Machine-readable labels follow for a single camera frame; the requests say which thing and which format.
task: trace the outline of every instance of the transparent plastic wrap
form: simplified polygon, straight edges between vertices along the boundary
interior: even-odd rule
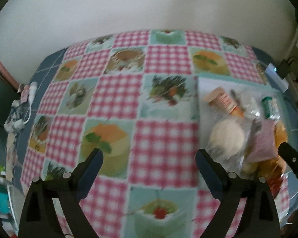
[[[266,96],[261,102],[264,108],[265,118],[278,121],[280,119],[280,113],[277,100],[273,97]]]
[[[213,127],[206,151],[227,172],[240,175],[251,126],[246,118],[224,115]]]
[[[235,94],[240,107],[244,111],[244,116],[249,120],[256,120],[262,117],[261,106],[256,97],[249,91]]]

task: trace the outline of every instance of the blue surface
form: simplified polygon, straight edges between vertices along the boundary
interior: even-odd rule
[[[257,58],[268,65],[269,63],[272,63],[275,65],[275,62],[271,56],[266,54],[260,49],[257,49],[253,47],[253,51],[256,54]],[[275,84],[275,82],[267,76],[267,79],[269,83],[274,87],[275,89],[279,89],[278,86]],[[292,98],[292,95],[290,93],[290,90],[286,90],[284,93],[284,101],[287,107],[288,115],[290,118],[290,125],[291,129],[294,129],[293,131],[293,137],[295,139],[295,143],[293,144],[293,148],[298,151],[298,112],[295,110],[296,104]],[[298,179],[296,178],[295,174],[293,172],[290,172],[288,174],[288,192],[289,192],[289,212],[288,216],[284,219],[281,226],[285,225],[287,222],[287,218],[298,208]]]
[[[40,66],[37,68],[37,71],[42,71],[42,70],[51,68],[54,65],[60,64],[63,59],[64,53],[66,52],[67,49],[68,48],[64,48],[46,57],[43,60],[43,62],[40,64]]]

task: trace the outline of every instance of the table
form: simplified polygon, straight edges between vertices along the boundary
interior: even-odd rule
[[[130,31],[73,45],[38,107],[23,190],[35,176],[72,171],[98,147],[104,164],[80,206],[99,236],[200,237],[219,206],[199,190],[194,161],[201,72],[265,81],[251,47],[200,31]],[[289,207],[287,186],[284,179],[280,210]],[[241,200],[227,237],[244,205]]]

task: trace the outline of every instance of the fabric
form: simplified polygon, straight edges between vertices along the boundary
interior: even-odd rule
[[[102,168],[80,202],[100,237],[199,237],[219,202],[200,189],[195,164],[196,74],[262,83],[256,64],[250,47],[200,31],[130,31],[75,44],[38,108],[22,186],[36,176],[58,178],[100,148]],[[283,187],[279,212],[288,207]],[[227,237],[244,206],[241,200]]]

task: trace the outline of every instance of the food package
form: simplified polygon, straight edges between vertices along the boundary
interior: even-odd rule
[[[250,120],[259,120],[261,118],[261,108],[251,92],[244,91],[237,95],[237,98],[246,118]]]
[[[212,129],[206,151],[226,171],[240,173],[251,121],[228,115]]]
[[[203,100],[208,102],[210,106],[219,108],[227,114],[244,117],[243,111],[222,87],[214,89],[211,93],[206,95]]]
[[[275,122],[269,119],[253,122],[251,139],[246,149],[246,162],[261,162],[278,158],[274,127]]]
[[[275,126],[275,146],[278,149],[280,144],[288,141],[288,135],[284,123],[279,120]]]
[[[262,99],[266,119],[278,121],[280,113],[277,105],[277,100],[273,97],[267,96]]]

